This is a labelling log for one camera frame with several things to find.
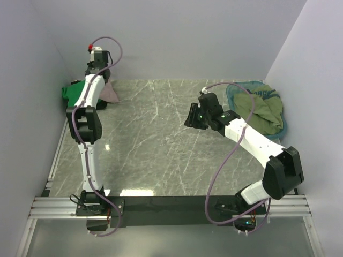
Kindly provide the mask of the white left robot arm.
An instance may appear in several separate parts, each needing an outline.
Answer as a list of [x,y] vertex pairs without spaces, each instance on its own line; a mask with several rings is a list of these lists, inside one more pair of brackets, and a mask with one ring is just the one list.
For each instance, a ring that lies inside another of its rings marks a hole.
[[98,148],[102,137],[102,124],[96,111],[101,91],[110,77],[108,51],[90,46],[90,62],[85,72],[85,84],[74,106],[66,109],[72,138],[78,145],[83,171],[83,189],[78,200],[81,208],[94,215],[103,214],[105,200],[102,176],[99,170]]

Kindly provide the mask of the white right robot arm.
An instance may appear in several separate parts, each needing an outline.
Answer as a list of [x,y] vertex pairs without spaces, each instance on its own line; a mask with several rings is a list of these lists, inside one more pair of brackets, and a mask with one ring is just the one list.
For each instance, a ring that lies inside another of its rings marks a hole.
[[224,111],[214,93],[202,94],[192,103],[184,123],[187,127],[211,128],[233,140],[264,168],[263,178],[239,190],[231,204],[233,210],[248,213],[254,204],[271,198],[280,200],[304,181],[300,154],[257,132],[232,110]]

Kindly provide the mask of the pink tank top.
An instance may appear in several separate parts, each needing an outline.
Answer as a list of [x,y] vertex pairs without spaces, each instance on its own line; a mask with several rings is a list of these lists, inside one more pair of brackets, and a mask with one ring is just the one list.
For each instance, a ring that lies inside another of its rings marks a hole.
[[113,89],[111,82],[107,82],[102,89],[99,99],[107,103],[119,103],[119,98]]

